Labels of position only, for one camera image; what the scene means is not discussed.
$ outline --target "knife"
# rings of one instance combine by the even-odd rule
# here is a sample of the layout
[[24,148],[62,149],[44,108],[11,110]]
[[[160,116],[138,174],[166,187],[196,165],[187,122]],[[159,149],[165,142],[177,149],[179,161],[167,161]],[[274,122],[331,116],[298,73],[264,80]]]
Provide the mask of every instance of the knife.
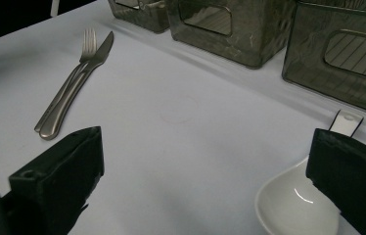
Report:
[[108,55],[110,54],[111,48],[113,47],[113,43],[114,34],[111,31],[103,44],[101,44],[100,48],[98,48],[94,57],[88,62],[88,65],[83,69],[83,71],[77,75],[76,80],[69,85],[68,89],[64,93],[64,96],[60,99],[58,104],[43,123],[39,132],[41,138],[45,140],[51,140],[58,135],[64,117],[74,97],[79,92],[87,78],[91,75],[92,71],[106,61]]

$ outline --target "fork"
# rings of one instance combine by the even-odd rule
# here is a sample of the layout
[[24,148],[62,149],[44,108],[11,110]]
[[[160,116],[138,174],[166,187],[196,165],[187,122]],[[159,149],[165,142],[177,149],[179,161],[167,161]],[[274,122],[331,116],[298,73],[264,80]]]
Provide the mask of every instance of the fork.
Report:
[[88,61],[95,55],[97,51],[97,37],[95,35],[95,30],[93,28],[85,29],[83,34],[83,43],[82,43],[82,54],[79,58],[79,65],[73,69],[70,73],[67,80],[62,85],[61,89],[58,91],[54,99],[52,100],[51,104],[49,105],[48,109],[46,109],[45,113],[40,118],[39,122],[34,126],[34,130],[36,132],[40,131],[43,123],[45,122],[46,118],[52,112],[56,104],[61,100],[62,96],[64,95],[65,91],[68,89],[69,85],[75,80],[77,75],[85,68],[88,64]]

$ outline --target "metal container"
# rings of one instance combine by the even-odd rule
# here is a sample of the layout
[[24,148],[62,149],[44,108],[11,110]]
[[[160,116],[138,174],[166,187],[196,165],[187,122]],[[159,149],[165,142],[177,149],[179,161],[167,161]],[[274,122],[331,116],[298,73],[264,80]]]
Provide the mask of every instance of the metal container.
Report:
[[287,45],[295,0],[165,0],[174,40],[258,69]]
[[283,77],[366,110],[366,0],[297,1]]
[[155,33],[169,28],[164,1],[108,0],[113,15],[120,20],[139,25]]

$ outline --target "knife handle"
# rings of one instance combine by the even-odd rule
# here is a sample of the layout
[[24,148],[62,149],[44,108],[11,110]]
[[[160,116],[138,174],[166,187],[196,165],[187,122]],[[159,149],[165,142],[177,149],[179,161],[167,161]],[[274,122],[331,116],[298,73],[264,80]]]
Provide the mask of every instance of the knife handle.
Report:
[[76,94],[94,69],[95,68],[93,68],[92,70],[83,70],[77,76],[76,80],[73,81],[72,84],[68,87],[58,104],[50,112],[49,116],[46,118],[45,122],[40,128],[39,134],[41,138],[45,140],[51,140],[58,135],[70,104],[72,103]]
[[40,132],[40,129],[42,128],[42,125],[45,122],[46,118],[49,116],[49,114],[55,108],[57,103],[61,100],[62,96],[64,95],[65,91],[68,89],[68,87],[69,87],[70,83],[72,82],[72,80],[78,75],[78,73],[80,71],[83,70],[83,68],[85,68],[86,65],[87,65],[87,63],[81,63],[81,64],[77,65],[75,67],[75,69],[73,69],[73,71],[68,76],[67,80],[62,85],[61,89],[58,91],[58,93],[56,94],[56,96],[52,100],[49,107],[46,109],[45,113],[40,118],[39,122],[34,126],[34,131]]

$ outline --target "white tablecloth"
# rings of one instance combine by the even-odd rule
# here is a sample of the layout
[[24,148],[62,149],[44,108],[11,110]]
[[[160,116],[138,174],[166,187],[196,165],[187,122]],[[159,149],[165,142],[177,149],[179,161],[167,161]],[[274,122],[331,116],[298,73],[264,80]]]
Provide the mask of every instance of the white tablecloth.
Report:
[[[113,49],[82,87],[59,136],[33,127],[78,64],[83,30]],[[340,109],[285,82],[285,50],[250,70],[116,20],[98,0],[0,38],[0,194],[8,176],[66,135],[100,125],[106,172],[70,234],[265,234],[257,190],[300,162]],[[357,234],[341,218],[339,234]]]

